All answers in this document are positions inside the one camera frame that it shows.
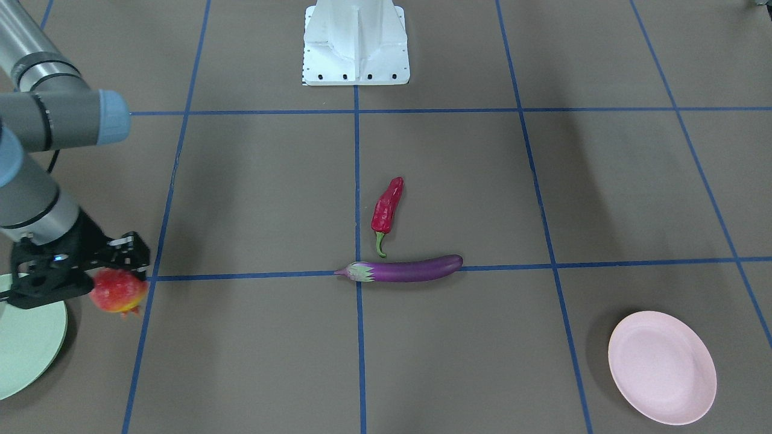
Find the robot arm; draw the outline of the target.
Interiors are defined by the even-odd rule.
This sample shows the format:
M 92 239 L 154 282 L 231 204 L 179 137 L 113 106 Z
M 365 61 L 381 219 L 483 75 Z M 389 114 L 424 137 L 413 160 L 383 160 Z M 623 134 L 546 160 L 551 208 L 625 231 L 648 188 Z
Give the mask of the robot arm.
M 130 111 L 121 94 L 94 90 L 18 1 L 3 1 L 2 70 L 16 90 L 2 94 L 2 234 L 13 242 L 11 283 L 2 301 L 21 309 L 93 290 L 89 270 L 123 269 L 146 281 L 150 250 L 133 231 L 112 239 L 33 152 L 118 143 Z

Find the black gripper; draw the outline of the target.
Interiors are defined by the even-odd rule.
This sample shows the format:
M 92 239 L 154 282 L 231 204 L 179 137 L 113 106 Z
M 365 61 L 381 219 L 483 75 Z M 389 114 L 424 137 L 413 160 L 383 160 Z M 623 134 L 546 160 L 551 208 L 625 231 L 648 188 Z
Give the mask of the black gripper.
M 2 301 L 28 310 L 86 295 L 93 289 L 88 271 L 97 268 L 128 270 L 146 282 L 150 263 L 151 250 L 138 233 L 111 239 L 80 210 L 74 226 L 60 239 L 37 245 L 25 234 L 14 242 L 11 284 L 2 291 Z

